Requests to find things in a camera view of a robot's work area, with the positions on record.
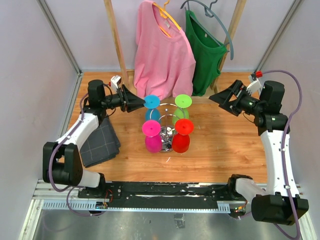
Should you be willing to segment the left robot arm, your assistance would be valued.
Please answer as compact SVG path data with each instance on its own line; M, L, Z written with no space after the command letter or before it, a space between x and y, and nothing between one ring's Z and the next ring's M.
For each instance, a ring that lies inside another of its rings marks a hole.
M80 115L75 124L59 139L47 142L42 150L42 179L57 192L69 187L86 188L96 198L107 193L102 173L83 169L80 148L107 116L107 110L120 108L133 112L144 107L145 101L133 94L116 75L105 84L100 79L88 83L87 94L80 100Z

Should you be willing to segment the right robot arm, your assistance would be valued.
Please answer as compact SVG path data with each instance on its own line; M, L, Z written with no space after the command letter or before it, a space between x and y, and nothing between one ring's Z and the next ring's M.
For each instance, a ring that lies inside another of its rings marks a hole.
M296 222L295 215L300 218L308 211L309 202L300 198L293 177L290 129L286 127L288 117L280 112L285 87L280 82L267 80L259 98L254 98L251 89L259 85L258 80L249 86L235 80L227 89L209 97L234 116L242 112L253 115L265 152L266 189L259 187L250 176L232 174L226 193L232 200L244 197L256 221L292 226Z

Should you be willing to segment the red wine glass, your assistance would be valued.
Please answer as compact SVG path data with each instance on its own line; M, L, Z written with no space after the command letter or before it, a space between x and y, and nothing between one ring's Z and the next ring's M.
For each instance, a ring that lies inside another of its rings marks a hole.
M172 139L172 149L177 153L184 153L190 146L190 134L194 130L191 120L182 118L175 123L176 134Z

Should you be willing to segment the pink wine glass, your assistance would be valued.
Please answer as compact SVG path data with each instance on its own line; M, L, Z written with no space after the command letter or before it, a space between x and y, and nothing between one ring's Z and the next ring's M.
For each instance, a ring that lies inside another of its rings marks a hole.
M142 125L145 135L145 147L150 153L158 153L162 149L162 138L160 136L161 125L156 120L147 120Z

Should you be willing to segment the blue wine glass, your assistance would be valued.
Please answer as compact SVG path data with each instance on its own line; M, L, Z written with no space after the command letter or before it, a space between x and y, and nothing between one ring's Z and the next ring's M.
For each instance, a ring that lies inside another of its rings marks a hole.
M160 117L161 114L158 111L157 107L160 105L160 99L156 95L147 95L144 98L145 104L144 106L147 108L145 113L145 120L154 120L161 123Z

